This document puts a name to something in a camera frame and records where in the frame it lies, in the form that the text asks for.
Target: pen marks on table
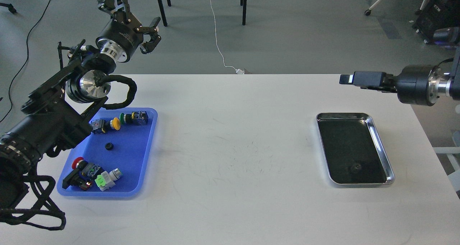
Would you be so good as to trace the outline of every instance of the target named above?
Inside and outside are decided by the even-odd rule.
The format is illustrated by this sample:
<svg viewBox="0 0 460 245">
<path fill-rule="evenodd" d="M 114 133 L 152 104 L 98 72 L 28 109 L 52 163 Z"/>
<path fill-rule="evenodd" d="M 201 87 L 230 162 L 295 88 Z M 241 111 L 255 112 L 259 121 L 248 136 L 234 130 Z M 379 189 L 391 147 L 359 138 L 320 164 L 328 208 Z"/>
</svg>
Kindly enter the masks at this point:
<svg viewBox="0 0 460 245">
<path fill-rule="evenodd" d="M 404 245 L 404 244 L 407 244 L 409 242 L 409 240 L 412 238 L 412 234 L 409 235 L 409 238 L 407 238 L 407 240 L 399 245 Z"/>
<path fill-rule="evenodd" d="M 176 188 L 176 185 L 174 184 L 174 181 L 171 181 L 172 183 L 172 187 L 174 188 L 174 190 L 176 191 L 177 195 L 179 196 L 179 198 L 181 199 L 182 202 L 184 202 L 184 199 L 182 198 L 181 194 L 179 193 L 179 191 L 177 190 Z"/>
<path fill-rule="evenodd" d="M 223 125 L 225 125 L 223 122 L 220 122 L 219 120 L 215 119 L 215 118 L 212 118 L 214 121 L 218 122 L 218 123 L 221 123 Z"/>
</svg>

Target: white cable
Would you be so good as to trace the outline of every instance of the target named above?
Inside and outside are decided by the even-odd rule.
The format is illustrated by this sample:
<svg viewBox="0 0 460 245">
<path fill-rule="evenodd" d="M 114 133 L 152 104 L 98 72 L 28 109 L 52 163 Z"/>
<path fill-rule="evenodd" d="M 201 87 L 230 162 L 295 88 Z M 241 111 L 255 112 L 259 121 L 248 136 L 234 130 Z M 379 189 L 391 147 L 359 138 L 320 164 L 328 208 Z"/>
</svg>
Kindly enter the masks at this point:
<svg viewBox="0 0 460 245">
<path fill-rule="evenodd" d="M 223 55 L 222 52 L 220 51 L 219 45 L 217 44 L 216 14 L 214 14 L 214 9 L 212 8 L 212 2 L 211 2 L 211 0 L 209 0 L 209 4 L 211 5 L 212 15 L 214 16 L 214 35 L 216 36 L 216 46 L 217 46 L 217 50 L 219 51 L 220 55 L 222 56 L 222 61 L 224 62 L 224 67 L 233 68 L 235 71 L 238 71 L 238 70 L 237 70 L 235 67 L 233 67 L 233 66 L 227 66 L 227 65 L 225 65 L 225 58 L 224 58 L 224 55 Z"/>
</svg>

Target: green switch component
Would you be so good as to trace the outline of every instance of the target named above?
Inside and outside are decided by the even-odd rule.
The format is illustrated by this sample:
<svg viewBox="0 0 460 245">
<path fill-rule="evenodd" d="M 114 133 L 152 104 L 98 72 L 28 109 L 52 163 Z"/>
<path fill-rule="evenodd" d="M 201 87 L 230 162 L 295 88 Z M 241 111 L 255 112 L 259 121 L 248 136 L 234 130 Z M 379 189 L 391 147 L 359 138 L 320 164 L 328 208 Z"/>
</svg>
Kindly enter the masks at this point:
<svg viewBox="0 0 460 245">
<path fill-rule="evenodd" d="M 99 187 L 104 187 L 107 184 L 107 183 L 105 183 L 104 177 L 101 176 L 101 175 L 98 175 L 94 182 Z"/>
</svg>

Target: black cable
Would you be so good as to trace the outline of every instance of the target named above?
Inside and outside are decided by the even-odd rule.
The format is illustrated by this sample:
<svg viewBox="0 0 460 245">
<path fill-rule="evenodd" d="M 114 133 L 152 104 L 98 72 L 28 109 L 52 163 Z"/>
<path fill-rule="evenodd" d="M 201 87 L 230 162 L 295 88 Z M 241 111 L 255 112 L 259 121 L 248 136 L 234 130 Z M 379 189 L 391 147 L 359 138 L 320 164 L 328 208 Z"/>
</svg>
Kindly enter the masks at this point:
<svg viewBox="0 0 460 245">
<path fill-rule="evenodd" d="M 453 61 L 454 61 L 453 58 L 445 59 L 444 61 L 438 63 L 438 64 L 436 65 L 436 67 L 439 67 L 439 65 L 442 65 L 443 63 L 451 63 L 451 62 L 453 62 Z"/>
<path fill-rule="evenodd" d="M 28 58 L 29 58 L 28 39 L 29 39 L 30 33 L 31 33 L 32 30 L 38 25 L 38 23 L 41 21 L 41 19 L 42 19 L 43 16 L 45 15 L 45 12 L 46 12 L 46 10 L 48 9 L 48 6 L 50 5 L 50 2 L 51 2 L 51 0 L 48 1 L 48 4 L 46 5 L 45 10 L 43 11 L 43 14 L 41 14 L 40 19 L 35 23 L 35 25 L 33 25 L 33 27 L 30 29 L 29 33 L 27 34 L 27 38 L 26 38 L 27 58 L 26 58 L 26 61 L 25 61 L 24 64 L 23 64 L 23 66 L 21 66 L 21 68 L 18 70 L 18 72 L 15 74 L 15 76 L 13 77 L 13 79 L 12 79 L 11 82 L 10 82 L 10 86 L 8 87 L 8 99 L 10 100 L 10 109 L 9 109 L 8 112 L 5 114 L 5 116 L 0 120 L 0 123 L 3 122 L 3 120 L 5 120 L 6 116 L 7 116 L 8 114 L 10 114 L 11 110 L 13 109 L 13 101 L 11 100 L 11 86 L 13 85 L 13 81 L 16 79 L 16 77 L 18 76 L 18 74 L 21 72 L 21 70 L 24 68 L 24 66 L 26 66 L 26 64 L 27 64 L 27 62 L 28 62 Z"/>
<path fill-rule="evenodd" d="M 117 81 L 119 83 L 123 83 L 129 86 L 128 94 L 126 95 L 126 100 L 123 101 L 122 103 L 105 104 L 102 107 L 107 110 L 112 110 L 112 109 L 125 108 L 129 106 L 129 104 L 131 104 L 131 102 L 134 100 L 134 96 L 136 95 L 136 91 L 138 90 L 138 86 L 136 85 L 136 82 L 125 76 L 109 75 L 109 76 L 103 77 L 102 79 L 96 79 L 96 86 L 102 86 L 102 84 L 107 83 L 107 82 L 112 82 L 112 81 Z"/>
</svg>

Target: electrical component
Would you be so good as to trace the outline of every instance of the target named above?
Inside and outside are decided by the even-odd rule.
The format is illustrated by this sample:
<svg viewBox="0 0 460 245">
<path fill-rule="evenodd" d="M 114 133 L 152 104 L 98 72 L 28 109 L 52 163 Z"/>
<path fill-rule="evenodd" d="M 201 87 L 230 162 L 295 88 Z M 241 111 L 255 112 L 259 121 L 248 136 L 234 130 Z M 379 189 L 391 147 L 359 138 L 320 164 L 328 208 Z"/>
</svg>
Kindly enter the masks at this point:
<svg viewBox="0 0 460 245">
<path fill-rule="evenodd" d="M 83 191 L 87 191 L 92 186 L 92 181 L 87 181 L 79 175 L 79 169 L 75 168 L 62 180 L 62 188 L 78 186 Z"/>
<path fill-rule="evenodd" d="M 114 117 L 112 120 L 108 121 L 105 119 L 96 119 L 90 123 L 92 133 L 106 133 L 110 130 L 120 130 L 121 122 L 120 119 Z"/>
<path fill-rule="evenodd" d="M 106 143 L 104 147 L 105 147 L 106 150 L 112 150 L 114 148 L 114 144 L 113 143 Z"/>
<path fill-rule="evenodd" d="M 113 186 L 115 186 L 115 181 L 121 178 L 123 174 L 121 171 L 116 168 L 110 173 L 107 173 L 107 171 L 102 172 L 99 176 L 97 176 L 95 183 L 99 187 L 101 191 L 105 191 Z"/>
<path fill-rule="evenodd" d="M 121 113 L 119 118 L 122 124 L 147 125 L 148 123 L 146 111 L 134 111 L 131 114 Z"/>
<path fill-rule="evenodd" d="M 85 161 L 82 157 L 78 157 L 72 163 L 72 169 L 77 169 L 82 172 L 82 176 L 88 177 L 92 180 L 97 178 L 97 175 L 100 175 L 104 172 L 104 169 L 94 163 L 89 163 Z"/>
</svg>

